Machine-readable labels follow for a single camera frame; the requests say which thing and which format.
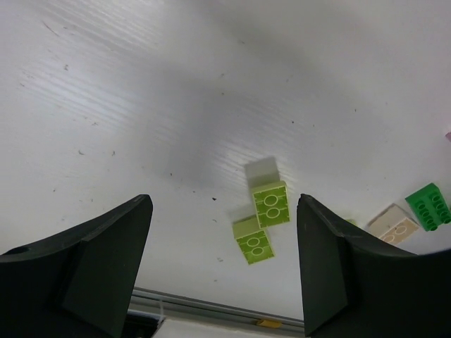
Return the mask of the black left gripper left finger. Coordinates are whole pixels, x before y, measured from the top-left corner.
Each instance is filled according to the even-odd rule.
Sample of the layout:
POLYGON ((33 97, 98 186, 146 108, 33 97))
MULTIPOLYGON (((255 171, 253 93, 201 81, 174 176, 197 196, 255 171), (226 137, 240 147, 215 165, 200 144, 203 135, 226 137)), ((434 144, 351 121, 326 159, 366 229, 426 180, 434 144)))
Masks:
POLYGON ((149 234, 141 194, 1 255, 2 337, 119 337, 149 234))

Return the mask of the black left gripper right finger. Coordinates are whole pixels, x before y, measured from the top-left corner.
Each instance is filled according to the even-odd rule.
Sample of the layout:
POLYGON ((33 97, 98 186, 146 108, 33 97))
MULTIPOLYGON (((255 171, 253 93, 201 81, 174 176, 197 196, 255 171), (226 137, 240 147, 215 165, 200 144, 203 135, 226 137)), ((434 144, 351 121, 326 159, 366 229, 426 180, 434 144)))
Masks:
POLYGON ((297 205, 308 337, 449 337, 450 252, 416 255, 308 194, 297 205))

